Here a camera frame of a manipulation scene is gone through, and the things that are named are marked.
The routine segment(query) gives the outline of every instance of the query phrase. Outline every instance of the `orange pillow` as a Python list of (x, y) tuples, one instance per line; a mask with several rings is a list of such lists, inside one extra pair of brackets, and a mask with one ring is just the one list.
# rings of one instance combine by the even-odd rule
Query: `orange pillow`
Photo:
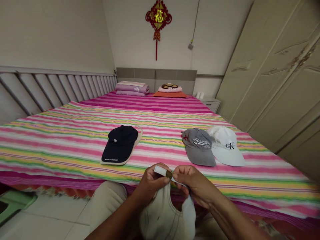
[(178, 93), (163, 93), (163, 92), (155, 92), (153, 97), (187, 97), (187, 95), (184, 92), (178, 92)]

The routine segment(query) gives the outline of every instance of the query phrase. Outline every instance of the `purple folded blanket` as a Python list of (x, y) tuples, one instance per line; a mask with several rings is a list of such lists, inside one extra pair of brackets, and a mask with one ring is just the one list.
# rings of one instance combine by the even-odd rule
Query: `purple folded blanket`
[(149, 92), (149, 86), (146, 84), (143, 87), (131, 86), (131, 85), (120, 85), (117, 83), (116, 90), (120, 91), (134, 91), (138, 93), (147, 94)]
[(131, 95), (131, 96), (139, 96), (139, 97), (144, 97), (146, 94), (144, 93), (139, 93), (139, 92), (133, 92), (133, 91), (121, 91), (121, 90), (118, 90), (117, 91), (117, 94), (120, 94), (120, 95)]

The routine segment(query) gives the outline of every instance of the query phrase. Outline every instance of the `white wall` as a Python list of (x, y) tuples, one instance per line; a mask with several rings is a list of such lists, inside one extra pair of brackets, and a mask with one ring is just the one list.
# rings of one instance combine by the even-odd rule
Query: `white wall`
[(113, 73), (102, 0), (0, 0), (0, 66)]
[(218, 93), (223, 77), (198, 76), (193, 89), (193, 96), (203, 92), (206, 97), (215, 97)]
[(165, 0), (172, 22), (160, 31), (155, 61), (154, 29), (145, 20), (156, 2), (104, 0), (116, 67), (195, 69), (224, 74), (253, 0), (200, 0), (193, 50), (197, 0)]

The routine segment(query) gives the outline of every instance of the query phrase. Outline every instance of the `cap brim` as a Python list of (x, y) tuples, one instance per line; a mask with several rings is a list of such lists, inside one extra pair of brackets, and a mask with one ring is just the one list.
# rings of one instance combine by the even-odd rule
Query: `cap brim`
[(133, 145), (134, 142), (125, 146), (112, 146), (108, 142), (103, 151), (101, 161), (108, 164), (125, 164), (133, 150)]
[(186, 146), (187, 156), (193, 164), (215, 167), (216, 161), (212, 151), (200, 151)]
[(233, 150), (226, 150), (222, 147), (212, 146), (211, 150), (216, 159), (225, 165), (234, 167), (242, 167), (246, 165), (246, 161), (237, 147)]

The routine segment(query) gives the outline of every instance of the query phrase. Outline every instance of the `hand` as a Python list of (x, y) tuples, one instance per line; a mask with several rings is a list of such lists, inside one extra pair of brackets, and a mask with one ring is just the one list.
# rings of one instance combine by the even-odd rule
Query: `hand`
[(186, 187), (176, 183), (185, 198), (190, 194), (200, 206), (206, 209), (210, 208), (215, 194), (221, 194), (221, 192), (193, 166), (176, 167), (172, 177), (190, 188), (191, 192), (189, 192)]
[(169, 178), (162, 177), (160, 174), (154, 172), (156, 166), (160, 166), (171, 172), (171, 169), (163, 163), (157, 163), (146, 169), (139, 185), (132, 194), (132, 197), (134, 197), (142, 207), (146, 207), (151, 202), (155, 193), (170, 182)]

